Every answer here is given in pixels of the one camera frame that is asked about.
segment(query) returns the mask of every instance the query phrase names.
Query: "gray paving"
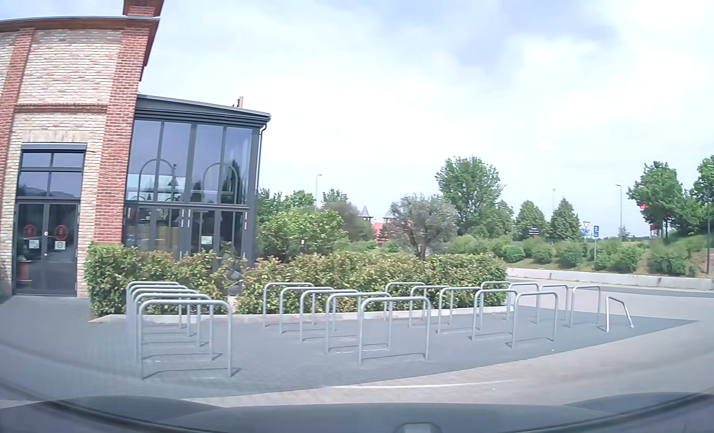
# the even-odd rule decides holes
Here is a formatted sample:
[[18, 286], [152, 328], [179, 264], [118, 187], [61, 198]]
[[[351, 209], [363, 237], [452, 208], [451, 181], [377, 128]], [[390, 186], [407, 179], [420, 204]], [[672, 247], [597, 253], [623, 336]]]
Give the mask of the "gray paving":
[[559, 354], [570, 350], [626, 340], [681, 327], [693, 320], [633, 316], [635, 328], [621, 315], [612, 315], [610, 333], [595, 325], [595, 314], [577, 312], [569, 329], [558, 322], [555, 342], [553, 311], [543, 309], [539, 324], [533, 308], [521, 308], [516, 347], [507, 342], [509, 324], [503, 314], [487, 314], [482, 335], [469, 339], [472, 316], [454, 319], [454, 328], [430, 337], [429, 360], [424, 361], [424, 328], [408, 329], [395, 320], [391, 350], [384, 350], [386, 325], [366, 320], [365, 361], [358, 368], [354, 320], [339, 321], [331, 353], [324, 353], [322, 324], [307, 325], [304, 343], [297, 325], [276, 327], [237, 324], [233, 333], [233, 377], [225, 369], [225, 321], [216, 320], [217, 358], [210, 362], [207, 347], [185, 341], [170, 325], [152, 325], [147, 334], [145, 380], [127, 352], [124, 324], [88, 323], [85, 299], [65, 297], [12, 297], [0, 302], [0, 400], [66, 399], [92, 395], [157, 395], [196, 399], [255, 395], [309, 388], [360, 384], [377, 380], [414, 378], [494, 364]]

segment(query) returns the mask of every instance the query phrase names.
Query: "hedge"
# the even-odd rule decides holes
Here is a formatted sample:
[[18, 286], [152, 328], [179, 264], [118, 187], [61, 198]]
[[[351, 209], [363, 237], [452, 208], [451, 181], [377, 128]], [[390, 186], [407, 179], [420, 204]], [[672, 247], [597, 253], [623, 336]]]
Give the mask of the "hedge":
[[[384, 290], [390, 281], [422, 281], [430, 285], [478, 286], [482, 281], [503, 281], [506, 278], [504, 261], [492, 254], [439, 254], [428, 256], [421, 262], [413, 256], [401, 253], [371, 254], [354, 251], [339, 251], [327, 256], [303, 254], [290, 263], [276, 259], [260, 261], [245, 272], [245, 283], [237, 299], [237, 312], [259, 314], [263, 305], [263, 287], [271, 281], [308, 281], [316, 286], [350, 288], [360, 291]], [[267, 311], [279, 311], [280, 287], [269, 290]], [[392, 287], [393, 295], [408, 295], [410, 286]], [[439, 290], [429, 290], [432, 306], [437, 308]], [[468, 290], [454, 292], [454, 306], [472, 307], [473, 293]], [[298, 311], [300, 292], [292, 290], [285, 298], [285, 310]], [[500, 305], [503, 293], [489, 293], [486, 305]], [[326, 296], [317, 297], [317, 311], [324, 311]], [[355, 298], [339, 300], [339, 311], [355, 311]], [[407, 304], [397, 304], [396, 309], [407, 309]], [[382, 309], [380, 303], [370, 310]]]
[[[176, 261], [165, 251], [141, 251], [120, 244], [93, 243], [87, 251], [84, 280], [94, 314], [124, 312], [124, 288], [131, 281], [179, 281], [188, 288], [226, 299], [229, 278], [234, 272], [229, 263], [214, 269], [214, 251], [191, 254]], [[171, 313], [176, 307], [156, 307], [153, 313]], [[225, 314], [224, 308], [217, 308]]]

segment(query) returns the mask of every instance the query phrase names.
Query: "red brick pilaster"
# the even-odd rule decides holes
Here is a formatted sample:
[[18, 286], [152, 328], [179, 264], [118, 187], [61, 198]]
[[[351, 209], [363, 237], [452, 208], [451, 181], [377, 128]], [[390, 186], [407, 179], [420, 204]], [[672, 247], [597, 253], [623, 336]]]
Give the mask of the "red brick pilaster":
[[23, 82], [25, 64], [28, 61], [30, 45], [34, 38], [34, 29], [25, 28], [17, 33], [10, 56], [10, 63], [4, 76], [4, 88], [0, 97], [0, 222], [1, 203], [4, 195], [4, 174], [6, 157], [10, 148], [10, 135], [14, 120], [15, 104], [20, 96], [20, 84]]
[[95, 213], [95, 241], [98, 242], [121, 242], [132, 123], [148, 32], [139, 28], [127, 28], [122, 32], [103, 133]]

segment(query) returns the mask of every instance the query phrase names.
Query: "paved plaza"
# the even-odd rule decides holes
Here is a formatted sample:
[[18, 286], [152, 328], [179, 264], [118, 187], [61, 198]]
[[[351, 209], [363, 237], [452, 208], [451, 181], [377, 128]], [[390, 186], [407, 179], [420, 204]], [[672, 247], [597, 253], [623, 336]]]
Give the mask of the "paved plaza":
[[[364, 363], [357, 365], [354, 320], [340, 320], [325, 353], [323, 323], [276, 326], [235, 322], [233, 376], [227, 377], [225, 319], [216, 320], [217, 357], [206, 345], [151, 325], [144, 376], [125, 344], [120, 322], [90, 323], [86, 299], [12, 297], [0, 300], [0, 407], [18, 402], [94, 395], [152, 395], [213, 405], [347, 401], [455, 401], [564, 404], [644, 391], [714, 388], [714, 293], [605, 287], [624, 300], [635, 328], [613, 306], [611, 331], [595, 325], [596, 293], [577, 292], [574, 326], [561, 311], [556, 341], [546, 299], [535, 324], [533, 299], [520, 308], [516, 346], [508, 345], [503, 313], [486, 314], [475, 341], [471, 314], [456, 314], [453, 330], [435, 333], [424, 361], [424, 327], [395, 320], [385, 350], [383, 320], [366, 320]], [[275, 322], [276, 316], [270, 316]]]

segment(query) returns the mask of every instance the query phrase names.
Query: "concrete barrier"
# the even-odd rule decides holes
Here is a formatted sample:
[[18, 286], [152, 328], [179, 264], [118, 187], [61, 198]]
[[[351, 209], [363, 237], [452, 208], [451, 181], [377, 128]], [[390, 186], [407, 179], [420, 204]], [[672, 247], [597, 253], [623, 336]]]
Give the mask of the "concrete barrier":
[[662, 287], [666, 289], [714, 290], [714, 278], [661, 277], [659, 275], [638, 275], [635, 273], [557, 271], [522, 267], [508, 267], [506, 268], [506, 273], [511, 278], [584, 281], [598, 284]]

